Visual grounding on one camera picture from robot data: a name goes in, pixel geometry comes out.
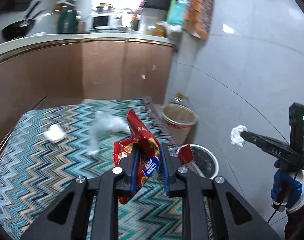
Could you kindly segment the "blue white gloved hand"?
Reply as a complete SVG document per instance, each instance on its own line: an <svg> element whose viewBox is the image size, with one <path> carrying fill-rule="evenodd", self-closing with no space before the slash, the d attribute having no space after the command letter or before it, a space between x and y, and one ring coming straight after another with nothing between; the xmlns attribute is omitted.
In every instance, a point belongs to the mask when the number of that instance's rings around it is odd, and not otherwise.
<svg viewBox="0 0 304 240"><path fill-rule="evenodd" d="M273 204L284 205L288 213L294 213L304 206L304 172L282 171L280 160L274 166L278 170L273 177L271 189Z"/></svg>

